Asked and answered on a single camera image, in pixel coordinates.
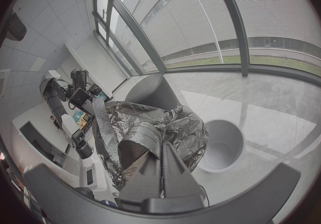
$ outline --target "grass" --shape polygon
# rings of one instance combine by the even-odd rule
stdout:
[[[241,63],[239,56],[225,56],[223,57],[224,63]],[[197,66],[197,65],[211,65],[211,64],[219,64],[220,59],[218,57],[206,58],[194,61],[185,61],[179,63],[169,64],[167,68],[178,68],[185,66]],[[270,56],[250,56],[251,64],[267,64],[267,65],[275,65],[275,66],[284,66],[290,67],[294,69],[305,70],[307,72],[316,74],[321,76],[321,68],[315,65],[297,61],[289,58],[279,58],[279,57],[270,57]]]

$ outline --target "ceiling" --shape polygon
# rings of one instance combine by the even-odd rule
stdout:
[[[0,70],[11,70],[0,98],[1,134],[14,118],[44,101],[39,83],[70,56],[64,43],[78,49],[92,37],[85,0],[18,0],[14,10],[27,33],[19,42],[5,39],[0,48]]]

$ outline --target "garbage bag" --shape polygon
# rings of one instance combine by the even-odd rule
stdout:
[[[99,98],[93,100],[93,105],[95,117],[92,118],[92,131],[96,150],[117,190],[121,190],[131,178],[146,155],[143,154],[127,169],[122,169],[120,165],[116,147],[135,123],[154,125],[191,172],[204,155],[208,142],[205,124],[187,106],[178,105],[166,111],[124,101],[105,103]]]

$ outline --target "white bucket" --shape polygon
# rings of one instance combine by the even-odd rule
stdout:
[[[231,169],[245,151],[246,143],[242,130],[235,123],[226,120],[213,120],[205,126],[209,140],[198,166],[211,173]]]

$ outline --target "street light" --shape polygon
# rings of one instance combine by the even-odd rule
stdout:
[[[203,11],[203,13],[204,13],[204,15],[205,15],[205,17],[206,17],[206,20],[207,20],[207,22],[208,22],[208,25],[209,25],[210,28],[211,28],[211,31],[212,31],[212,34],[213,34],[213,37],[214,37],[214,41],[215,41],[215,45],[216,45],[217,51],[218,51],[218,53],[219,53],[220,62],[221,62],[221,63],[224,63],[224,62],[223,62],[223,57],[222,57],[222,52],[221,52],[221,49],[220,49],[220,46],[219,46],[219,42],[217,41],[217,38],[216,38],[216,35],[215,35],[215,32],[214,32],[214,29],[213,29],[213,27],[212,27],[212,24],[211,24],[211,22],[210,22],[210,19],[209,19],[209,17],[207,16],[206,11],[205,11],[202,3],[201,3],[199,0],[196,0],[196,1],[198,2],[199,6],[201,7],[201,9],[202,9],[202,11]]]

